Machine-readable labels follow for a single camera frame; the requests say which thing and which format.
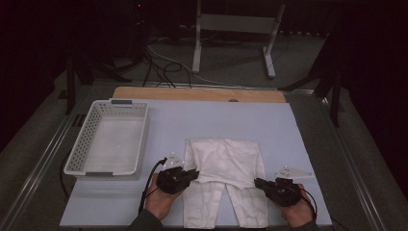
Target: metal stand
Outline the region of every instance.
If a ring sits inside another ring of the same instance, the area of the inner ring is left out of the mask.
[[[275,42],[276,35],[279,29],[285,5],[279,7],[278,14],[275,18],[269,17],[252,17],[252,16],[236,16],[225,14],[208,14],[201,13],[201,0],[197,0],[197,19],[195,31],[195,48],[192,60],[192,71],[198,73],[200,70],[201,60],[201,30],[216,30],[216,31],[232,31],[232,32],[248,32],[259,34],[270,34],[268,46],[264,47],[264,58],[269,78],[275,78],[275,70],[273,68],[270,51]]]

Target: basket handle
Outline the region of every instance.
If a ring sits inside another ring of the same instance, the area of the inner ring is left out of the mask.
[[[113,172],[85,172],[86,176],[97,176],[97,177],[113,177]]]
[[[127,99],[113,99],[111,103],[112,103],[112,106],[115,108],[132,108],[133,107],[132,100],[127,100]]]

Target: hand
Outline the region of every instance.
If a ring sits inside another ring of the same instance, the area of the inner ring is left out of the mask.
[[[158,175],[158,173],[153,174],[152,183],[147,189],[146,195],[148,195],[148,197],[146,198],[145,209],[152,213],[157,219],[162,220],[170,211],[173,201],[182,192],[178,192],[176,194],[168,194],[163,192],[161,189],[158,189],[159,187],[156,185]]]
[[[298,186],[301,189],[302,195],[309,200],[309,197],[307,196],[306,192],[303,191],[304,190],[303,185],[299,184]],[[288,222],[291,228],[300,227],[313,220],[313,212],[309,204],[303,199],[300,199],[299,202],[297,202],[293,206],[289,207],[281,207],[279,205],[276,206],[281,209],[282,218]]]

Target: dark background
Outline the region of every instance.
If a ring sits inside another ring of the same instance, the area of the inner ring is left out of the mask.
[[[0,96],[2,150],[38,105],[53,89],[53,81],[65,70],[67,45],[74,44],[98,62],[132,56],[142,50],[133,22],[144,17],[174,39],[179,25],[191,26],[195,2],[191,0],[143,2],[143,9],[115,1],[111,11],[101,11],[104,1],[1,1]],[[204,1],[203,11],[222,12],[225,2]],[[253,11],[240,1],[230,13],[265,15],[276,11],[270,1],[254,3]],[[95,18],[101,13],[113,25]],[[120,30],[115,23],[124,25]],[[343,87],[365,121],[387,165],[405,196],[408,195],[408,4],[407,1],[296,1],[288,2],[280,30],[327,37],[315,64],[317,71],[330,65],[342,47],[350,45],[342,70]],[[112,42],[109,33],[122,34]],[[132,41],[127,51],[120,44]]]

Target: pants leg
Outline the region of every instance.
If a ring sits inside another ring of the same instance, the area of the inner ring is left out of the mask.
[[[254,188],[240,190],[233,185],[227,185],[227,189],[240,227],[268,227],[268,199],[263,191]]]
[[[184,227],[215,228],[224,188],[224,183],[192,181],[183,192]]]

